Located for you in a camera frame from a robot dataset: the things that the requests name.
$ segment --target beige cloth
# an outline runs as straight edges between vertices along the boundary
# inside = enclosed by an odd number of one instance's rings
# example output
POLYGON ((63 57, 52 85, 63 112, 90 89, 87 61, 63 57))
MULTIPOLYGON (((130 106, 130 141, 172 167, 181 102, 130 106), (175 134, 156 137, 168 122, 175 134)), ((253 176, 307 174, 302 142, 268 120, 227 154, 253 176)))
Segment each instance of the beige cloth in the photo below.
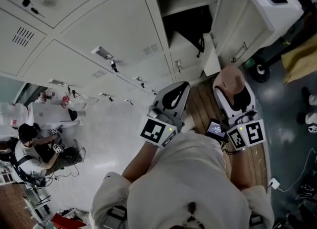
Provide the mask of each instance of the beige cloth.
POLYGON ((317 70, 317 34, 305 43, 281 56, 287 75, 284 84, 300 79, 317 70))
MULTIPOLYGON (((92 228, 114 205, 127 208, 129 229, 169 229, 187 224, 187 205, 195 202, 195 218, 206 229, 249 229, 251 212, 271 229, 274 214, 263 186, 242 192, 227 178, 220 145, 209 137, 176 135, 153 160, 147 174, 132 184, 110 172, 97 191, 90 211, 92 228)), ((186 228, 200 229, 197 222, 186 228)))

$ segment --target black bag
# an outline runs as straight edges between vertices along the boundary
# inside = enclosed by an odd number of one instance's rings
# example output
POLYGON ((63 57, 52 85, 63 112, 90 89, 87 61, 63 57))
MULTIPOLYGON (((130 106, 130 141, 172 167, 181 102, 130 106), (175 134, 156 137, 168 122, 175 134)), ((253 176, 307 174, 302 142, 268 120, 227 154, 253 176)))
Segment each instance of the black bag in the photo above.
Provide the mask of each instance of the black bag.
POLYGON ((205 51, 203 35, 211 31, 212 24, 209 6, 189 9, 167 16, 164 18, 164 23, 167 32, 177 31, 190 41, 199 52, 203 53, 205 51))

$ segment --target red object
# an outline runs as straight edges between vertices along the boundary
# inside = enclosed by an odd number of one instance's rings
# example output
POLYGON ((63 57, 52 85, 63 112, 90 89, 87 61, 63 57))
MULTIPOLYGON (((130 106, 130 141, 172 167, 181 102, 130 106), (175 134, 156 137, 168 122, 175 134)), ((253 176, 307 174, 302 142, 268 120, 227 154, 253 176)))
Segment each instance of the red object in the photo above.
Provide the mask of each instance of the red object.
POLYGON ((63 218, 57 213, 52 218, 52 223, 59 229, 79 229, 86 226, 86 224, 82 221, 63 218))

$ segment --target black cap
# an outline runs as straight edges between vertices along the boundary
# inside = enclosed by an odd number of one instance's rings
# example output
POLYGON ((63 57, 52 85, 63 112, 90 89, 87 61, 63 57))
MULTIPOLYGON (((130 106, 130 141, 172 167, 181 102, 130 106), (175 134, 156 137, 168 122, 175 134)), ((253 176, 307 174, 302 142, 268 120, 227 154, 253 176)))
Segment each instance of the black cap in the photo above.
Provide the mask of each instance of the black cap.
POLYGON ((28 124, 22 124, 19 127, 19 138, 22 144, 25 144, 31 141, 33 138, 37 136, 38 132, 35 127, 30 126, 28 124))

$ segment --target white shirt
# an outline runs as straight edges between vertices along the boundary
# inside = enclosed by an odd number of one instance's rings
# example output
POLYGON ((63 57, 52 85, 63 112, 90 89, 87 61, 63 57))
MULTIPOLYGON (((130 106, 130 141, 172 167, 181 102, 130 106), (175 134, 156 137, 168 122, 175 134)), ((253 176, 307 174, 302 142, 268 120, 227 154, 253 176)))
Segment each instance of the white shirt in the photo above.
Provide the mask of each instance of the white shirt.
POLYGON ((46 169, 42 167, 43 160, 41 156, 37 153, 35 148, 24 146, 19 140, 15 146, 15 158, 19 161, 23 156, 30 155, 32 159, 24 162, 20 168, 29 176, 35 178, 43 178, 46 174, 46 169))
MULTIPOLYGON (((252 211, 262 216, 266 229, 273 227, 264 187, 237 189, 226 176, 220 145, 193 133, 174 137, 148 173, 132 184, 108 173, 94 197, 91 215, 98 228, 108 209, 124 205, 129 229, 169 229, 186 225, 191 202, 197 206, 194 217, 206 229, 248 229, 252 211)), ((199 228, 196 222, 187 226, 199 228)))

